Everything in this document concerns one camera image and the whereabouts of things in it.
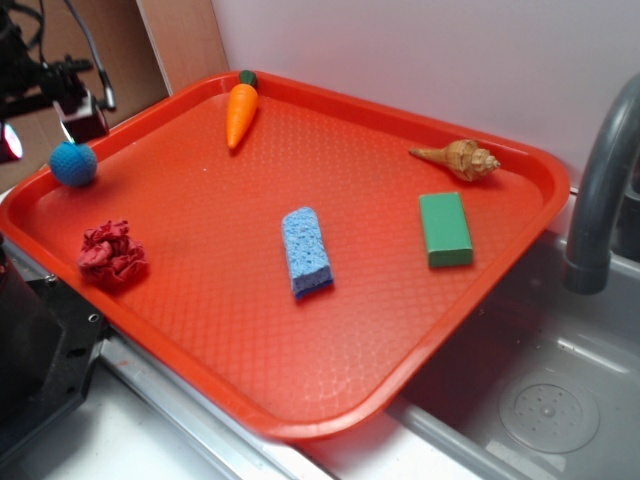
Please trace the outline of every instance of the crocheted ball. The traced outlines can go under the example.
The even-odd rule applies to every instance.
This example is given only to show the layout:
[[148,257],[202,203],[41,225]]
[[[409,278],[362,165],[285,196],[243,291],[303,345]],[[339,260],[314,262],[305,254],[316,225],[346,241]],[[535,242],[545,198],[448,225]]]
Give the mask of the crocheted ball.
[[87,145],[62,142],[51,153],[49,166],[53,176],[63,185],[81,187],[93,180],[98,160]]

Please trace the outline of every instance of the orange tray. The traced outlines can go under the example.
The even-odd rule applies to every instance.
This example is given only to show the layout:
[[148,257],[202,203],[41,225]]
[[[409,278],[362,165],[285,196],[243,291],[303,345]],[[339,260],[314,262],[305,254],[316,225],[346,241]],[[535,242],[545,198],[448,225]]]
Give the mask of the orange tray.
[[[559,162],[537,149],[258,73],[260,103],[229,152],[237,74],[199,82],[92,147],[88,186],[48,169],[0,206],[0,230],[109,321],[246,426],[329,435],[378,412],[564,205]],[[412,157],[473,138],[502,168],[469,184]],[[471,266],[429,269],[418,198],[458,191]],[[296,301],[281,222],[318,214],[335,285]],[[83,232],[126,219],[148,252],[126,288],[85,283]]]

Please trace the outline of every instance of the crumpled red cloth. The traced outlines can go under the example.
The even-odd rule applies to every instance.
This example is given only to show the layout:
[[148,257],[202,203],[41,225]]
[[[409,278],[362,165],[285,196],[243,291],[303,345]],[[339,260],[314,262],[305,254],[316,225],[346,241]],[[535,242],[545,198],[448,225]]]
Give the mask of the crumpled red cloth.
[[141,242],[131,239],[126,220],[111,222],[84,232],[78,266],[82,276],[104,286],[119,285],[147,264]]

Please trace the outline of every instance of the toy shell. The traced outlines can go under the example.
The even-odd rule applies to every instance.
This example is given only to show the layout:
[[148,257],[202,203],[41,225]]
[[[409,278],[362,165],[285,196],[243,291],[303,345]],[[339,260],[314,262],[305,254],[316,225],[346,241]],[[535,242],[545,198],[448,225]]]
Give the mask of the toy shell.
[[475,182],[484,178],[496,168],[500,162],[489,150],[478,147],[475,140],[456,140],[442,149],[412,148],[412,155],[448,167],[458,178],[467,182]]

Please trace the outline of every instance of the sink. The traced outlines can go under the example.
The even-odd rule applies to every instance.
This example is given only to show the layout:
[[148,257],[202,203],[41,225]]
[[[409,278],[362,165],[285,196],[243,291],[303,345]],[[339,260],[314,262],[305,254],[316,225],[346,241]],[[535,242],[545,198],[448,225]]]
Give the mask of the sink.
[[402,397],[523,478],[637,479],[640,266],[614,256],[585,297],[561,285],[563,249],[546,232]]

